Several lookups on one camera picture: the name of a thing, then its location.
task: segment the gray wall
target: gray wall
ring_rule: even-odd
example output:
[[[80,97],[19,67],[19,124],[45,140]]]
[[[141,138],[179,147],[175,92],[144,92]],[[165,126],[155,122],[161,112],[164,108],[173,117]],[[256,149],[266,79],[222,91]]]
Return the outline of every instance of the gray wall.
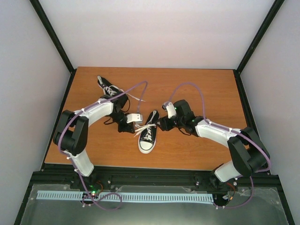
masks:
[[[300,1],[286,0],[242,73],[259,134],[300,224]]]
[[[28,0],[0,1],[0,224],[39,170],[68,72]]]
[[[41,0],[74,66],[236,68],[274,0]]]

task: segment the white linear rail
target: white linear rail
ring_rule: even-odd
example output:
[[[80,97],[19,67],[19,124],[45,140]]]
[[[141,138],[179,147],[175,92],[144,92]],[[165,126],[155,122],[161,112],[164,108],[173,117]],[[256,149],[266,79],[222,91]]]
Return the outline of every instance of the white linear rail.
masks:
[[[102,192],[99,198],[108,194]],[[82,200],[85,192],[77,191],[37,191],[37,199],[42,200]],[[164,194],[164,193],[120,193],[124,203],[204,203],[212,204],[212,194]],[[120,201],[116,195],[109,195],[102,200],[103,202]]]

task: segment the white shoelace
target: white shoelace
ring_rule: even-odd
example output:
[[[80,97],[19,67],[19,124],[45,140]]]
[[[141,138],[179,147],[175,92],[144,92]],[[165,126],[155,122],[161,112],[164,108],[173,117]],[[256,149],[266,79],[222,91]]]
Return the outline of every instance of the white shoelace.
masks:
[[[155,126],[156,126],[156,124],[147,124],[147,125],[143,125],[143,126],[136,124],[135,127],[138,129],[135,130],[135,132],[137,132],[135,134],[135,136],[139,135],[141,132],[143,132],[143,130],[147,129],[147,134],[145,135],[145,137],[143,139],[152,141],[151,127],[155,127]]]
[[[116,92],[115,92],[111,87],[114,87],[114,88],[116,88],[116,89],[118,89],[118,90],[124,92],[123,89],[118,88],[117,86],[111,85],[111,86],[109,86],[109,87],[103,88],[103,93],[106,94],[106,92],[107,92],[110,96],[114,95]],[[138,100],[138,101],[140,100],[139,98],[137,98],[137,97],[135,97],[135,96],[133,96],[133,95],[131,95],[131,94],[128,94],[128,93],[126,93],[126,94],[129,95],[130,97],[132,97],[132,98]]]

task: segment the wooden table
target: wooden table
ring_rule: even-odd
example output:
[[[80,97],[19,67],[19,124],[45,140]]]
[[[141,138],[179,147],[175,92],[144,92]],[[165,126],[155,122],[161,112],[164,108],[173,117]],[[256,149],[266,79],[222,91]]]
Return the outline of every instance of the wooden table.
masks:
[[[165,116],[166,112],[161,105],[168,100],[177,85],[189,81],[201,88],[208,119],[233,128],[246,126],[232,70],[79,67],[64,110],[81,109],[103,95],[97,85],[97,75],[124,90],[147,80],[149,85],[143,98],[146,102],[141,104],[144,121],[154,109],[159,111],[160,116]],[[139,97],[142,90],[143,86],[140,86],[130,94]],[[195,115],[202,115],[201,98],[194,87],[181,87],[172,102],[180,99],[188,101]],[[135,113],[138,101],[132,98],[130,101],[129,112]],[[130,133],[118,133],[117,124],[104,125],[105,120],[107,118],[89,128],[86,149],[94,165],[212,170],[231,159],[226,147],[208,139],[183,135],[178,129],[169,132],[158,130],[155,148],[150,154],[142,154],[137,146],[138,137],[134,138],[134,134]],[[53,143],[45,162],[70,164]]]

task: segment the shoe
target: shoe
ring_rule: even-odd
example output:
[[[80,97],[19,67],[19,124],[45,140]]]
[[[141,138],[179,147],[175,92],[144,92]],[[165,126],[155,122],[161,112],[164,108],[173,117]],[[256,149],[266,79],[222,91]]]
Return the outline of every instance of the shoe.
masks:
[[[155,122],[158,119],[159,113],[157,110],[154,110],[152,113],[150,113],[144,126],[140,126],[138,124],[135,125],[139,128],[135,131],[138,132],[136,135],[140,134],[138,140],[138,147],[141,153],[148,154],[153,150],[156,143],[157,132],[157,126]]]
[[[105,79],[104,77],[101,77],[101,76],[98,76],[98,85],[100,88],[102,88],[103,90],[103,93],[105,95],[110,95],[110,96],[114,96],[114,95],[119,95],[121,93],[124,92],[123,89],[121,88],[118,88],[117,86],[111,84],[107,79]],[[127,95],[129,95],[130,97],[136,99],[136,100],[140,100],[139,98],[137,97],[134,97],[133,95],[130,95],[128,93],[126,93]]]

